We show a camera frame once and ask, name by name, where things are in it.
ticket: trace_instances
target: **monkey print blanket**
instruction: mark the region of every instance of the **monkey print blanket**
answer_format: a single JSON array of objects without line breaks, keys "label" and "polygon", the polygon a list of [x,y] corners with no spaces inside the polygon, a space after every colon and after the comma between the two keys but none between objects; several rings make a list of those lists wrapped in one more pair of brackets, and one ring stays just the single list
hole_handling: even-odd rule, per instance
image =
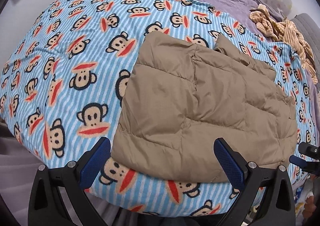
[{"label": "monkey print blanket", "polygon": [[[223,34],[243,53],[273,66],[275,83],[296,100],[297,144],[315,143],[309,89],[298,55],[196,0],[53,2],[4,66],[0,117],[49,168],[78,160],[101,136],[112,142],[139,47],[154,30],[208,48]],[[294,165],[288,172],[292,184],[307,176]],[[224,213],[239,193],[228,183],[151,178],[112,159],[88,191],[132,211],[168,217]]]}]

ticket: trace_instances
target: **brown puffer jacket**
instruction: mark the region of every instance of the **brown puffer jacket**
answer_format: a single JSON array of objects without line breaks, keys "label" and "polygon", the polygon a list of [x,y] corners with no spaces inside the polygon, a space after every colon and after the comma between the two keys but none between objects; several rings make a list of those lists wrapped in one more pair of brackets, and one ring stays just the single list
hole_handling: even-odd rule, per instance
[{"label": "brown puffer jacket", "polygon": [[166,180],[222,182],[213,142],[223,137],[247,161],[287,166],[297,140],[295,102],[275,77],[223,35],[212,50],[151,32],[122,100],[111,156]]}]

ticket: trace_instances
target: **blue gripper pad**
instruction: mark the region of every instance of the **blue gripper pad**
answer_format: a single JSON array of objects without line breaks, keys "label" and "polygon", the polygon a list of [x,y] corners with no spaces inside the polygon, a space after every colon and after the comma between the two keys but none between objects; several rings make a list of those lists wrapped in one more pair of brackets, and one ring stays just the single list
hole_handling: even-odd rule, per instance
[{"label": "blue gripper pad", "polygon": [[303,160],[302,158],[295,155],[290,156],[289,162],[295,164],[296,166],[299,166],[301,169],[305,168],[308,164],[306,160]]},{"label": "blue gripper pad", "polygon": [[102,144],[90,157],[88,162],[84,165],[80,171],[79,186],[82,190],[90,188],[94,179],[99,173],[101,167],[111,156],[111,144],[110,140],[105,137]]},{"label": "blue gripper pad", "polygon": [[235,160],[219,140],[215,140],[213,144],[213,151],[233,188],[242,191],[245,183],[244,174],[241,168],[237,165]]}]

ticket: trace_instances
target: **metal screw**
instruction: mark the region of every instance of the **metal screw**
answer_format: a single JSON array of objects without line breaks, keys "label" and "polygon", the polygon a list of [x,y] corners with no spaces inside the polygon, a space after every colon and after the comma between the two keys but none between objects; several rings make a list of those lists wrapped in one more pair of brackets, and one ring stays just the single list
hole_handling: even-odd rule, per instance
[{"label": "metal screw", "polygon": [[76,166],[76,162],[75,161],[70,161],[69,163],[68,163],[68,167],[69,168],[72,168],[72,167],[75,167]]},{"label": "metal screw", "polygon": [[249,162],[249,167],[256,168],[257,164],[255,162]]},{"label": "metal screw", "polygon": [[45,165],[44,164],[42,164],[42,165],[40,165],[39,167],[38,167],[38,170],[39,171],[43,171],[45,169]]},{"label": "metal screw", "polygon": [[282,171],[282,172],[284,172],[284,171],[286,170],[286,168],[285,168],[283,165],[280,165],[280,166],[279,166],[279,170]]}]

